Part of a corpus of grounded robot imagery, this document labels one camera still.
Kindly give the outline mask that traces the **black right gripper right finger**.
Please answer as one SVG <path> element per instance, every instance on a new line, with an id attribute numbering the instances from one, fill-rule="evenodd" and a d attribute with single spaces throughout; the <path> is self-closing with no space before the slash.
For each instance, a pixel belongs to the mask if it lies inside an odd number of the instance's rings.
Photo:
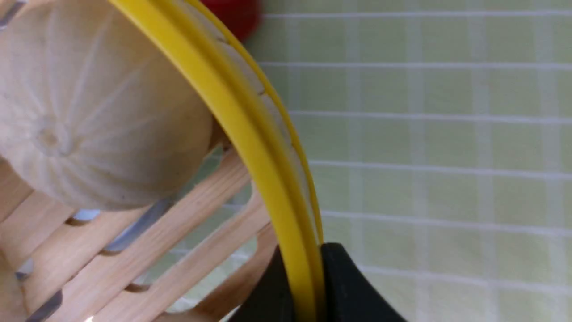
<path id="1" fill-rule="evenodd" d="M 340 243 L 320 247 L 328 322 L 404 322 L 359 270 Z"/>

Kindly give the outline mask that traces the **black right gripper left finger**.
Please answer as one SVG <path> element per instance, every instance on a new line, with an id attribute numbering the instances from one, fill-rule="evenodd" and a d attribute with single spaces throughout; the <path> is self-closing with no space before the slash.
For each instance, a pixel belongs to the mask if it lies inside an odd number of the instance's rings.
<path id="1" fill-rule="evenodd" d="M 294 300 L 277 246 L 262 277 L 229 322 L 294 322 Z"/>

